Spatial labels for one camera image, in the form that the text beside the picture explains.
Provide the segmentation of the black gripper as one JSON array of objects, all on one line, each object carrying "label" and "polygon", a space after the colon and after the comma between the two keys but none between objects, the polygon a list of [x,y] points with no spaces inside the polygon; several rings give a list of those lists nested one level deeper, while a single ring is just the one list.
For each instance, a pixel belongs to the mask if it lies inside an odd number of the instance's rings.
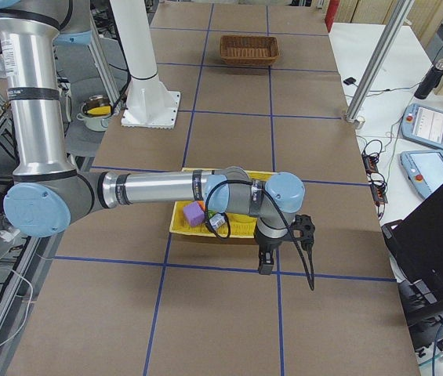
[{"label": "black gripper", "polygon": [[273,229],[266,225],[257,225],[254,232],[254,238],[259,246],[258,250],[258,273],[261,275],[270,275],[274,268],[274,252],[286,239],[288,230]]}]

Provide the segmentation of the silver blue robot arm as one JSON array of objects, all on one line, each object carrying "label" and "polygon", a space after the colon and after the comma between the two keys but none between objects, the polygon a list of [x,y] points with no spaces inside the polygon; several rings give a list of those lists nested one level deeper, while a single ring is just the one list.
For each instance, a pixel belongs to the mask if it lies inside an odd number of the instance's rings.
[{"label": "silver blue robot arm", "polygon": [[252,180],[241,168],[116,175],[84,173],[67,159],[53,44],[89,29],[87,1],[0,1],[0,42],[20,163],[3,207],[10,223],[50,237],[101,209],[143,202],[201,201],[207,212],[256,219],[258,270],[271,273],[273,253],[292,242],[314,278],[314,227],[300,209],[303,182],[288,172]]}]

